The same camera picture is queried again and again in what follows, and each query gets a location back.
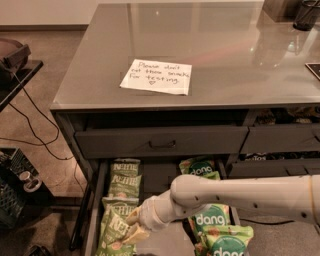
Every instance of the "stainless steel countertop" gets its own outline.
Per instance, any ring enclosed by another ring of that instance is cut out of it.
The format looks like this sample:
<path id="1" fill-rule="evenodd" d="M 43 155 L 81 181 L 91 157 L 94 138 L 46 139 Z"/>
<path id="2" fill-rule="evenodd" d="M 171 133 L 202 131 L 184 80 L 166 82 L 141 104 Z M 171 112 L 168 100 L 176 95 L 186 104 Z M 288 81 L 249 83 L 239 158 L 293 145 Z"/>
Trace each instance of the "stainless steel countertop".
<path id="1" fill-rule="evenodd" d="M 275 23 L 261 2 L 101 4 L 53 111 L 320 104 L 320 27 Z M 192 65 L 188 96 L 123 89 L 134 59 Z"/>

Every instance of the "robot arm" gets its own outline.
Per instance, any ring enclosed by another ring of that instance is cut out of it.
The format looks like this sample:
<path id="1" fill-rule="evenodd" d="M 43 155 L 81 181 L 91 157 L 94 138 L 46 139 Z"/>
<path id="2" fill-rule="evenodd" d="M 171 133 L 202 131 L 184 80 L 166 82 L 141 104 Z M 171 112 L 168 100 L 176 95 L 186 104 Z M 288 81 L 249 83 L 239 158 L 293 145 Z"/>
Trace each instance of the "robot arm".
<path id="1" fill-rule="evenodd" d="M 181 175 L 170 190 L 145 200 L 135 221 L 155 232 L 212 203 L 320 225 L 320 175 L 239 180 Z"/>

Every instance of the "snack bag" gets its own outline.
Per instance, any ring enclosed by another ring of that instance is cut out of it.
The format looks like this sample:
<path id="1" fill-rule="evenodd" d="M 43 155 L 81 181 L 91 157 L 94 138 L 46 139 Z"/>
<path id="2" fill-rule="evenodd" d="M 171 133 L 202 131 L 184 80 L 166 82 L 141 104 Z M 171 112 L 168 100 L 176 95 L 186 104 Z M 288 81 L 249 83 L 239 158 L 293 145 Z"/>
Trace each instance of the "snack bag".
<path id="1" fill-rule="evenodd" d="M 136 177 L 114 174 L 111 177 L 108 197 L 138 198 L 141 175 Z"/>
<path id="2" fill-rule="evenodd" d="M 206 245 L 203 245 L 201 242 L 194 245 L 194 254 L 195 256 L 207 256 L 208 248 Z"/>
<path id="3" fill-rule="evenodd" d="M 120 216 L 125 219 L 137 207 L 138 203 L 139 203 L 138 198 L 123 199 L 123 198 L 103 197 L 102 204 L 105 211 L 103 213 L 103 217 L 100 224 L 100 239 L 102 238 L 104 229 L 107 225 L 111 207 L 117 210 Z"/>
<path id="4" fill-rule="evenodd" d="M 207 256 L 244 256 L 253 229 L 250 226 L 206 226 L 202 243 L 207 247 Z"/>
<path id="5" fill-rule="evenodd" d="M 124 176 L 137 176 L 140 160 L 132 158 L 118 158 L 111 163 L 111 176 L 114 174 Z"/>
<path id="6" fill-rule="evenodd" d="M 193 234 L 199 242 L 205 226 L 230 225 L 229 206 L 224 204 L 212 204 L 207 211 L 189 217 L 188 220 Z"/>
<path id="7" fill-rule="evenodd" d="M 182 174 L 202 176 L 208 179 L 219 180 L 219 172 L 214 171 L 214 161 L 207 156 L 199 156 L 183 160 L 179 164 Z"/>
<path id="8" fill-rule="evenodd" d="M 96 251 L 96 256 L 123 256 L 132 255 L 134 246 L 123 244 L 121 240 L 129 231 L 130 226 L 120 216 L 112 206 L 110 209 L 109 219 L 104 230 L 102 239 Z"/>

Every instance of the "floor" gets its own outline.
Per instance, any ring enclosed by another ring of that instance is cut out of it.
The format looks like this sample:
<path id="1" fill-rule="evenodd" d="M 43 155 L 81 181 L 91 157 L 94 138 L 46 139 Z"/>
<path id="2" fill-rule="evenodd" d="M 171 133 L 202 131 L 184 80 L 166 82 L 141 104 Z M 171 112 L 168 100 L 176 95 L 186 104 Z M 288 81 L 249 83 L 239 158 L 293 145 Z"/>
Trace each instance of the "floor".
<path id="1" fill-rule="evenodd" d="M 29 44 L 32 51 L 31 58 L 44 62 L 43 68 L 25 89 L 41 111 L 51 120 L 53 120 L 49 111 L 51 102 L 83 35 L 83 31 L 0 32 L 0 37 L 13 38 Z M 55 128 L 35 110 L 24 92 L 20 92 L 11 103 L 30 118 L 36 134 L 43 140 L 50 141 L 56 136 Z M 0 137 L 38 143 L 26 119 L 11 106 L 0 113 L 0 124 Z M 7 140 L 0 140 L 0 146 L 19 147 L 36 167 L 54 196 L 81 199 L 86 181 L 74 158 L 57 160 L 44 147 Z M 61 135 L 49 148 L 58 158 L 72 157 Z M 68 250 L 79 210 L 78 205 L 79 200 L 72 207 L 28 209 L 30 211 L 23 214 L 17 228 L 0 232 L 0 254 L 3 256 L 23 255 L 32 245 L 40 244 L 46 246 L 52 255 L 80 255 L 80 250 L 73 252 Z M 239 211 L 239 216 L 261 222 L 280 220 L 277 217 L 253 214 L 243 210 Z M 255 237 L 249 244 L 250 255 L 320 256 L 320 236 L 312 225 L 294 222 L 270 226 L 247 221 L 242 221 L 242 225 L 250 225 L 255 231 Z"/>

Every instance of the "paper note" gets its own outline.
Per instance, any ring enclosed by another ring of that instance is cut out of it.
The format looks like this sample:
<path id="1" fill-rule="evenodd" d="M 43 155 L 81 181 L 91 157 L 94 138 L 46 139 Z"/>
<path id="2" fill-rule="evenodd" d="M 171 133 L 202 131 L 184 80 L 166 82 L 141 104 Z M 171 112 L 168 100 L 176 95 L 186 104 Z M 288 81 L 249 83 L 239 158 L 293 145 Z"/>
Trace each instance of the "paper note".
<path id="1" fill-rule="evenodd" d="M 188 95 L 191 65 L 134 60 L 120 87 Z"/>

